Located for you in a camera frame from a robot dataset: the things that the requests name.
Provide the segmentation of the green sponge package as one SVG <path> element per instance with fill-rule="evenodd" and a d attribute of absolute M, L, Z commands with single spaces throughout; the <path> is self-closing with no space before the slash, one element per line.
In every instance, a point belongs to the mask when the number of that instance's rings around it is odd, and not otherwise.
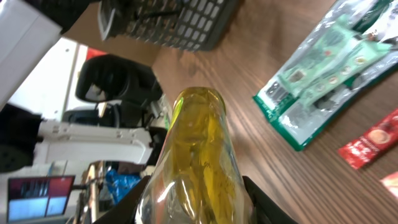
<path fill-rule="evenodd" d="M 371 41 L 392 44 L 391 51 L 353 75 L 310 106 L 294 98 L 279 79 L 298 62 L 342 15 L 347 26 Z M 255 95 L 271 126 L 296 150 L 302 151 L 363 89 L 397 70 L 397 2 L 391 0 L 339 0 L 332 5 L 279 71 Z"/>

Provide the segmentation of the teal snack packet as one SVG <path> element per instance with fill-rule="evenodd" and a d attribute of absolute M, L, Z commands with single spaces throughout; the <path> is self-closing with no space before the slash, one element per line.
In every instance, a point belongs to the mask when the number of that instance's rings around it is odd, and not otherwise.
<path fill-rule="evenodd" d="M 337 86 L 386 56 L 392 44 L 371 41 L 347 26 L 342 15 L 298 62 L 280 73 L 287 91 L 310 106 Z"/>

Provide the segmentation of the red tissue pack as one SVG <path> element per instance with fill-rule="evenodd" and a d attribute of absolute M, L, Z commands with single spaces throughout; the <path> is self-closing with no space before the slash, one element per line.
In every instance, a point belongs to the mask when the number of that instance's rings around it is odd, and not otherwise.
<path fill-rule="evenodd" d="M 389 174 L 381 180 L 381 183 L 395 198 L 398 198 L 398 172 Z"/>

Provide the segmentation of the red coffee stick sachet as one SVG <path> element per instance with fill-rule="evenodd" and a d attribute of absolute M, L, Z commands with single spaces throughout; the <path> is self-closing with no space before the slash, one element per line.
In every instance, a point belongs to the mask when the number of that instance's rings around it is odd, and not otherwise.
<path fill-rule="evenodd" d="M 354 169 L 372 163 L 380 154 L 397 143 L 397 109 L 369 128 L 359 138 L 338 150 L 338 154 Z"/>

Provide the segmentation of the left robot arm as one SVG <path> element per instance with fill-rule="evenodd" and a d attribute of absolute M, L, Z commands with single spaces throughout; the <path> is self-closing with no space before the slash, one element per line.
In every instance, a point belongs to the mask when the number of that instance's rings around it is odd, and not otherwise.
<path fill-rule="evenodd" d="M 157 144 L 149 128 L 87 126 L 42 119 L 9 99 L 31 71 L 89 7 L 89 1 L 1 2 L 1 172 L 55 161 L 123 161 L 146 164 Z M 85 62 L 77 97 L 92 84 L 109 101 L 146 108 L 162 90 L 153 70 L 112 54 Z"/>

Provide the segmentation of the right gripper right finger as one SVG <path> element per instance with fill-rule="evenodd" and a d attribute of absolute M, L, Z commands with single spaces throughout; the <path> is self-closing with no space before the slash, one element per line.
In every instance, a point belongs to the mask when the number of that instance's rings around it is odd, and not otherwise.
<path fill-rule="evenodd" d="M 243 176 L 244 186 L 254 205 L 255 223 L 258 224 L 297 224 L 248 176 Z"/>

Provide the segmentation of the yellow dish soap bottle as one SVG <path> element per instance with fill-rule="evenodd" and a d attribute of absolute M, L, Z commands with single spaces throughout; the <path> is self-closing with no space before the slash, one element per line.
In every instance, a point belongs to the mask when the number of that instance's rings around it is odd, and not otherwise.
<path fill-rule="evenodd" d="M 216 90 L 190 87 L 177 97 L 161 155 L 132 221 L 256 222 Z"/>

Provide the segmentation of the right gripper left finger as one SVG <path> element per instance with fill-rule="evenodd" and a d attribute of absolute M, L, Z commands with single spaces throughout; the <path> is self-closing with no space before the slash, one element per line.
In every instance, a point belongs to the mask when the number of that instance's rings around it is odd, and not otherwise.
<path fill-rule="evenodd" d="M 149 175 L 143 177 L 114 208 L 93 224 L 135 224 L 137 206 L 149 180 Z"/>

